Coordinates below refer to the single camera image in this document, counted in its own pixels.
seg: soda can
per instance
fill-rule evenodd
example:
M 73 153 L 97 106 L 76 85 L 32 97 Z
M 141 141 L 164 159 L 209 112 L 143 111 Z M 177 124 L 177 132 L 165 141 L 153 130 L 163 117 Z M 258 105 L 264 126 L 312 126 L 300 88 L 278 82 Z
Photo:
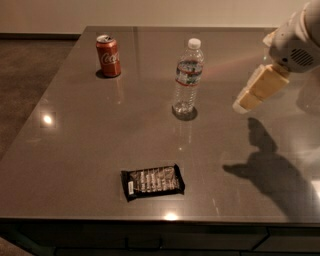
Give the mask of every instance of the soda can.
M 96 47 L 103 75 L 106 77 L 120 75 L 121 67 L 117 41 L 108 35 L 101 35 L 97 37 Z

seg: concrete floor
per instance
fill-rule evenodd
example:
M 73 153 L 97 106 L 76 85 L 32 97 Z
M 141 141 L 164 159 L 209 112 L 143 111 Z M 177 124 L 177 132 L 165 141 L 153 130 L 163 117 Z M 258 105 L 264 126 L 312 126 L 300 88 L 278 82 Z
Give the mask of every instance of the concrete floor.
M 0 40 L 0 161 L 75 42 Z M 0 256 L 30 254 L 0 238 Z

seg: white wall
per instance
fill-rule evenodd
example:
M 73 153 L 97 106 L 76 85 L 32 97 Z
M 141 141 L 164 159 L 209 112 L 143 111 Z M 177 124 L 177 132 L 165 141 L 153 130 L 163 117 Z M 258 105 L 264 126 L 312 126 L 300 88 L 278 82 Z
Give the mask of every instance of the white wall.
M 0 33 L 87 25 L 277 27 L 308 0 L 0 0 Z

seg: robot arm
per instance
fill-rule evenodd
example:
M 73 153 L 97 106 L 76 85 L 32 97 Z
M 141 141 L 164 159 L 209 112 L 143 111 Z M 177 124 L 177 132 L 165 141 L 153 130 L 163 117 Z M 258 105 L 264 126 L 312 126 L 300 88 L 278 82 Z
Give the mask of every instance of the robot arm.
M 320 0 L 304 8 L 263 40 L 271 65 L 260 65 L 233 104 L 247 113 L 289 83 L 291 72 L 304 73 L 320 65 Z

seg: bottle cap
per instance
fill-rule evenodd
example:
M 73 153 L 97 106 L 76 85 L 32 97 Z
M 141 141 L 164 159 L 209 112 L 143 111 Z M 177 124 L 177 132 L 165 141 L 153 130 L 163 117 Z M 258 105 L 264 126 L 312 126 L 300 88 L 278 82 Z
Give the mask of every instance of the bottle cap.
M 197 38 L 191 38 L 191 39 L 189 39 L 188 47 L 190 49 L 194 49 L 194 50 L 200 49 L 201 41 Z

